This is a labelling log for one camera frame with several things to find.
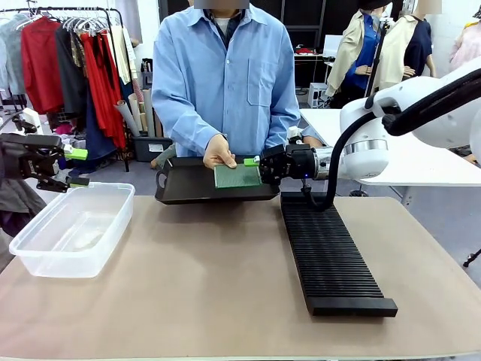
white plastic tub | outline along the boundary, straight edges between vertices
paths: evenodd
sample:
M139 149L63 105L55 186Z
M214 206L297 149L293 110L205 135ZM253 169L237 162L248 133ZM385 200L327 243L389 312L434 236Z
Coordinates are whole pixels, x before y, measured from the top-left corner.
M93 278L119 243L134 207L130 184L91 183L57 196L10 243L34 276Z

green mesh object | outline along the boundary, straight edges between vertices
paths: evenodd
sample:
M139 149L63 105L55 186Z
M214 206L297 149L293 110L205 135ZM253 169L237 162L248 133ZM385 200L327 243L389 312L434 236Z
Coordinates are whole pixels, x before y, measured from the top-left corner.
M259 168L246 167L244 164L231 169L227 165L217 165L214 170L217 189L258 187L262 185Z

red shirt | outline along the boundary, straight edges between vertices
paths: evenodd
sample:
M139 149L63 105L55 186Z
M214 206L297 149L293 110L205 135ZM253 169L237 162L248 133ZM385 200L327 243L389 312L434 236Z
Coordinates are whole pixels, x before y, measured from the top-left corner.
M26 93L39 114L60 111L62 83L55 43L61 25L42 17L22 30L22 65Z

red garment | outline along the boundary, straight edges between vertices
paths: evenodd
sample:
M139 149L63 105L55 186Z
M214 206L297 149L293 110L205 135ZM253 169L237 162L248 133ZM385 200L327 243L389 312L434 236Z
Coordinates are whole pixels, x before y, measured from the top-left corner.
M61 25L42 17L22 30L22 66L26 93L39 114L63 106L62 83L55 43Z
M105 136L112 138L116 147L126 147L126 135L122 115L114 107L122 95L119 76L110 53L106 34L91 37L82 34L80 38L85 50L87 77L99 128Z

paper roll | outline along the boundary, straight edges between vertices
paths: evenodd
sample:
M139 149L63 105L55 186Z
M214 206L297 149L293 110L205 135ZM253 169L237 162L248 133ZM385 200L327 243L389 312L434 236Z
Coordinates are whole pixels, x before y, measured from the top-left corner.
M138 107L137 96L135 94L131 94L129 96L129 103L130 108L132 109L132 116L134 117L135 123L137 124L137 128L139 130L142 130L141 111Z
M119 113L122 114L122 117L127 123L127 126L132 132L132 134L135 137L140 137L141 134L137 127L137 123L135 122L134 117L132 116L132 113L130 112L129 106L127 105L127 103L125 103L123 100L120 100L115 106L115 108L119 111Z
M145 116L145 113L141 113L141 123L142 123L142 129L144 132L147 131L147 117Z
M144 94L145 114L147 115L147 131L149 132L149 137L155 138L156 127L153 122L152 90L146 89L142 93Z

